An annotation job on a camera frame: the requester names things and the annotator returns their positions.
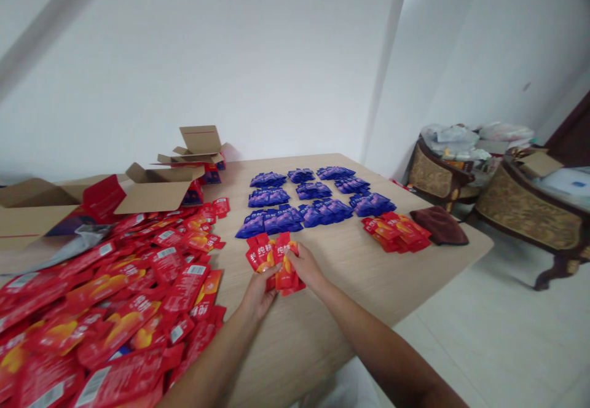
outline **finger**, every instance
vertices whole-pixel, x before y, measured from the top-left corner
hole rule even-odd
[[[269,268],[266,271],[263,271],[262,273],[260,273],[260,276],[266,280],[269,277],[271,277],[273,274],[275,274],[277,271],[279,271],[281,269],[281,266],[283,265],[282,262],[279,262],[277,265],[275,265],[274,267]]]

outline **hand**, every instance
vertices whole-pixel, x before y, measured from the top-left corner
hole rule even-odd
[[[266,316],[272,301],[275,300],[275,296],[277,295],[276,289],[266,292],[266,280],[276,274],[281,269],[281,265],[282,263],[279,262],[274,267],[262,273],[254,273],[250,279],[248,288],[246,288],[246,293],[244,293],[244,298],[240,306],[249,315],[259,321]]]
[[[303,279],[303,282],[315,291],[326,280],[326,277],[321,272],[312,252],[301,242],[297,242],[297,250],[299,251],[299,256],[296,256],[291,250],[287,250],[285,255],[291,261],[295,267],[295,271]]]

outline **chair leg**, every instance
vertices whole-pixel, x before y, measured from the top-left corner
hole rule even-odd
[[[580,261],[568,259],[563,255],[556,254],[553,257],[553,266],[539,274],[535,282],[535,290],[543,291],[549,289],[549,281],[563,279],[573,276],[578,271]]]

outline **barcode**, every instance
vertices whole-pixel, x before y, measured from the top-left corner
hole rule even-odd
[[[176,252],[176,248],[174,248],[174,247],[170,247],[165,250],[162,250],[161,252],[158,253],[158,259],[161,259],[164,256],[167,256],[167,255],[175,253],[175,252]]]
[[[100,389],[100,386],[103,384],[104,379],[106,378],[106,375],[109,374],[110,370],[111,367],[106,367],[94,373],[94,376],[92,376],[92,378],[88,381],[84,387],[84,391],[82,394],[80,394],[80,397],[78,397],[74,408],[89,404],[94,399],[96,399],[98,390]]]
[[[172,236],[174,234],[174,231],[172,230],[168,230],[167,232],[164,232],[160,235],[160,239],[164,240],[164,239],[168,239],[170,236]]]
[[[191,265],[189,270],[187,271],[188,274],[203,274],[205,273],[205,267],[202,265]]]
[[[184,331],[180,325],[174,328],[174,330],[172,330],[172,332],[170,333],[170,340],[172,341],[172,344],[176,343],[176,341],[182,336],[183,333]]]
[[[98,254],[104,256],[105,254],[109,254],[112,251],[112,243],[108,243],[107,245],[103,245],[101,248],[98,249]]]
[[[7,288],[21,288],[22,286],[26,285],[27,282],[31,281],[35,276],[39,273],[27,273],[26,275],[22,275],[18,277],[14,282],[9,283],[6,287]]]
[[[55,385],[51,390],[43,394],[34,403],[29,405],[29,408],[47,408],[63,396],[63,382]]]

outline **pile of red packets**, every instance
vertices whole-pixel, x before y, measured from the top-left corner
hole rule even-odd
[[[281,296],[288,296],[305,288],[305,283],[299,279],[293,264],[285,252],[291,250],[299,255],[297,242],[291,240],[289,232],[281,233],[277,240],[269,239],[266,233],[261,233],[246,239],[250,249],[246,252],[246,259],[257,273],[262,273],[279,262],[283,265],[276,274],[266,282],[266,291],[276,289]]]
[[[100,245],[0,289],[0,404],[152,407],[211,342],[225,308],[226,198],[128,216]]]
[[[364,218],[362,222],[365,231],[388,253],[416,253],[431,245],[428,240],[431,233],[403,214],[389,211],[378,218]]]

